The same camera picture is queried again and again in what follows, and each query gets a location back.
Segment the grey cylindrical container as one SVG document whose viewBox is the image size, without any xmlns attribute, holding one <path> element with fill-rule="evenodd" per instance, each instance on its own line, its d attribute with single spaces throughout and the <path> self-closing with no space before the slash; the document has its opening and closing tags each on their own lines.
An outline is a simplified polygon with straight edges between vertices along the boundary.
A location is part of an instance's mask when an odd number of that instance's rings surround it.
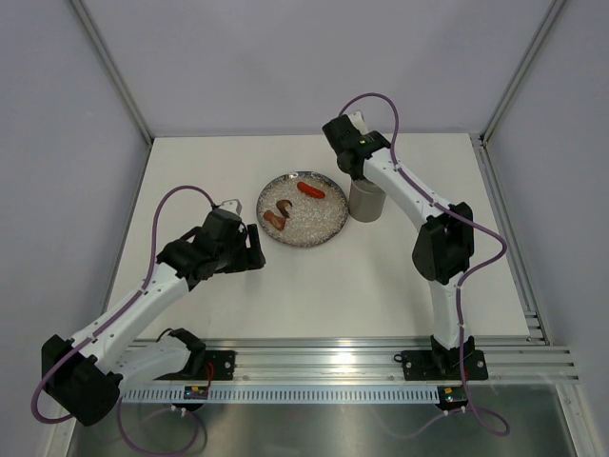
<svg viewBox="0 0 609 457">
<path fill-rule="evenodd" d="M 349 214 L 361 223 L 378 220 L 382 213 L 386 194 L 368 180 L 352 180 L 348 196 Z"/>
</svg>

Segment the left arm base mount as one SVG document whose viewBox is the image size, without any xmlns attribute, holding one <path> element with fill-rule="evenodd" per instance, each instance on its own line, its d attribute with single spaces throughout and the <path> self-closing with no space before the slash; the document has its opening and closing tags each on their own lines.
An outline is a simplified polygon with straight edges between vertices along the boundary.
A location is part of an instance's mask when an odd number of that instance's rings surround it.
<svg viewBox="0 0 609 457">
<path fill-rule="evenodd" d="M 180 341 L 189 350 L 185 366 L 176 372 L 167 373 L 158 380 L 164 381 L 231 381 L 236 362 L 236 352 L 228 349 L 209 349 L 206 343 L 184 328 L 166 328 L 156 343 Z"/>
</svg>

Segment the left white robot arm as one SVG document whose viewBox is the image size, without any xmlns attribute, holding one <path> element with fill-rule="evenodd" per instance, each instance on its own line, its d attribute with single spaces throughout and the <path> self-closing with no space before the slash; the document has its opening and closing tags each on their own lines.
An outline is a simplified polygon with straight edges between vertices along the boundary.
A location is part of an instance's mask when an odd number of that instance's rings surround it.
<svg viewBox="0 0 609 457">
<path fill-rule="evenodd" d="M 176 328 L 135 352 L 128 346 L 161 313 L 215 274 L 265 265 L 260 234 L 238 214 L 213 209 L 202 225 L 152 255 L 140 287 L 68 339 L 42 346 L 42 390 L 68 417 L 89 427 L 129 391 L 166 375 L 194 379 L 206 369 L 206 344 Z"/>
</svg>

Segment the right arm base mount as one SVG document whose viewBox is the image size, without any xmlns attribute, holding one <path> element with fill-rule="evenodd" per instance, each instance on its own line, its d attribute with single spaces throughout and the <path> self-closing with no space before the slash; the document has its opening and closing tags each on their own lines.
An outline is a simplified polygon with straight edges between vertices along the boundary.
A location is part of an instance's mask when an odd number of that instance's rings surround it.
<svg viewBox="0 0 609 457">
<path fill-rule="evenodd" d="M 460 381 L 461 369 L 457 356 L 456 362 L 442 370 L 433 361 L 432 350 L 404 350 L 393 356 L 393 360 L 403 369 L 405 381 Z M 489 379 L 484 354 L 474 350 L 464 356 L 463 371 L 467 381 Z"/>
</svg>

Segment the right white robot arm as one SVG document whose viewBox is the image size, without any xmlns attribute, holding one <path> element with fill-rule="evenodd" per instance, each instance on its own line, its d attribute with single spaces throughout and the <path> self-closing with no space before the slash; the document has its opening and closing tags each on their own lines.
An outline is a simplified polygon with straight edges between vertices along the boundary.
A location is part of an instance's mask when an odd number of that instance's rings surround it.
<svg viewBox="0 0 609 457">
<path fill-rule="evenodd" d="M 351 177 L 349 212 L 357 221 L 373 222 L 390 197 L 406 214 L 417 239 L 412 251 L 416 271 L 428 282 L 434 319 L 427 352 L 433 369 L 453 377 L 475 350 L 464 328 L 459 281 L 474 253 L 473 211 L 464 202 L 449 203 L 416 177 L 407 175 L 389 143 L 370 134 L 333 148 L 339 169 Z"/>
</svg>

